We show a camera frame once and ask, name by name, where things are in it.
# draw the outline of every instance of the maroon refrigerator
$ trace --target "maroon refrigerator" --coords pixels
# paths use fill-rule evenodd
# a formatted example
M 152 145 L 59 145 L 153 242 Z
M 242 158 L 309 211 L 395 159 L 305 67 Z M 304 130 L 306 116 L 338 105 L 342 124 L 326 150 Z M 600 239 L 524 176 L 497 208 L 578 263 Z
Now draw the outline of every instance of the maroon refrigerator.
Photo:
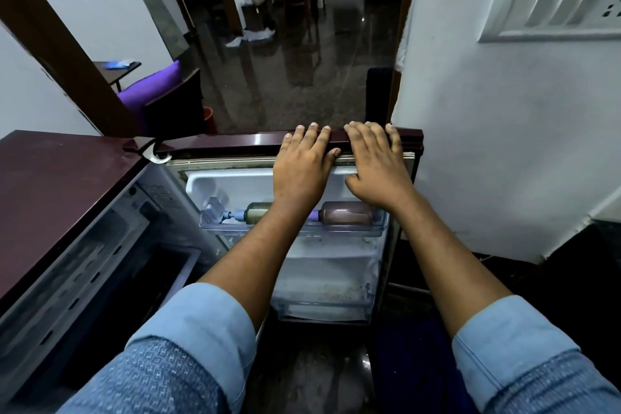
M 423 134 L 399 132 L 414 180 Z M 0 140 L 0 406 L 59 377 L 79 388 L 72 364 L 88 358 L 94 374 L 243 238 L 251 224 L 214 216 L 273 199 L 285 133 L 160 142 L 14 131 Z M 356 172 L 345 131 L 332 132 L 332 147 L 343 153 L 318 207 L 356 200 L 344 181 Z M 383 210 L 369 225 L 307 222 L 276 282 L 278 318 L 369 324 L 399 235 Z M 95 355 L 82 356 L 86 339 Z

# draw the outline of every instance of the shirt cuff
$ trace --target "shirt cuff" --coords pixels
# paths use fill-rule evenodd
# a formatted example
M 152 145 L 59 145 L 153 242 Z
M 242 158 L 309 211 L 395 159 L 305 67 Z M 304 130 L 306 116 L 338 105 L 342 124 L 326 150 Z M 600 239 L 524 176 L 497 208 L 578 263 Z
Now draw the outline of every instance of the shirt cuff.
M 242 408 L 255 358 L 255 329 L 245 309 L 226 291 L 206 283 L 182 288 L 129 339 L 167 339 L 193 356 L 220 385 L 236 414 Z
M 453 338 L 466 389 L 481 412 L 504 387 L 552 357 L 580 347 L 519 296 L 493 302 Z

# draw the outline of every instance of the glossy floor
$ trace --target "glossy floor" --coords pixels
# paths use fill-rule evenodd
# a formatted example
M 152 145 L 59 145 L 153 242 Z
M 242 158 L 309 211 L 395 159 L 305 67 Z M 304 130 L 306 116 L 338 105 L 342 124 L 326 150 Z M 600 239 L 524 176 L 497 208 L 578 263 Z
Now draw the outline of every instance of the glossy floor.
M 274 18 L 272 39 L 239 48 L 226 48 L 212 26 L 198 24 L 199 40 L 182 61 L 201 68 L 204 104 L 219 132 L 362 120 L 368 69 L 393 64 L 399 4 L 325 0 L 316 24 L 302 7 L 276 8 Z

